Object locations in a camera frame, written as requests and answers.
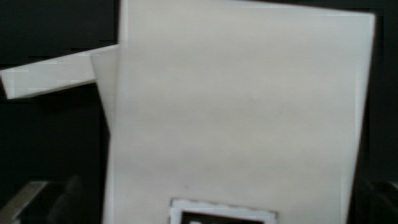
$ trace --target white frame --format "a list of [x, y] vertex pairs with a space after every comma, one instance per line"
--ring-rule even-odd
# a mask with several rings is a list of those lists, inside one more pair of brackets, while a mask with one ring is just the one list
[[183, 212], [197, 212], [204, 215], [259, 221], [264, 224], [277, 224], [277, 213], [271, 211], [186, 199], [172, 199], [170, 224], [181, 224]]

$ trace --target white cardboard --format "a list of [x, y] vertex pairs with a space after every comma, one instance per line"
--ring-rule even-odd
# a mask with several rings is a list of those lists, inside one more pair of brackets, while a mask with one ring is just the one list
[[33, 97], [96, 81], [83, 53], [5, 69], [0, 76], [9, 99]]
[[373, 15], [227, 0], [122, 7], [104, 223], [165, 224], [177, 197], [343, 224]]

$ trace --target black background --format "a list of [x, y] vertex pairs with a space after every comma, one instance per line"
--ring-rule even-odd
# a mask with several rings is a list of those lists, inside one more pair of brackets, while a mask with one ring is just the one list
[[[0, 69], [115, 44], [117, 1], [0, 0]], [[32, 180], [83, 182], [101, 222], [108, 128], [96, 84], [32, 99], [0, 89], [0, 207]]]
[[[273, 2], [376, 15], [357, 178], [398, 181], [398, 1]], [[112, 45], [117, 8], [117, 0], [0, 0], [0, 69]], [[108, 133], [96, 85], [28, 100], [0, 97], [0, 204], [25, 180], [80, 174], [97, 223]]]

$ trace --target white board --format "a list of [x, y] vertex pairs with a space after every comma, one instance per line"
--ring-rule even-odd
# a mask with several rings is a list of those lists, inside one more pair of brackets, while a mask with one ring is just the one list
[[373, 15], [122, 4], [104, 223], [165, 224], [181, 198], [277, 211], [279, 224], [343, 224]]

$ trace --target dark object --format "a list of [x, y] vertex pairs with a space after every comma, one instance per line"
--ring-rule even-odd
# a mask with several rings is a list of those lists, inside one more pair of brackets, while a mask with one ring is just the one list
[[197, 222], [197, 224], [266, 224], [259, 221], [250, 221], [245, 219], [236, 219], [215, 215], [206, 215], [193, 212], [183, 212], [183, 222], [181, 224], [192, 224], [192, 222]]

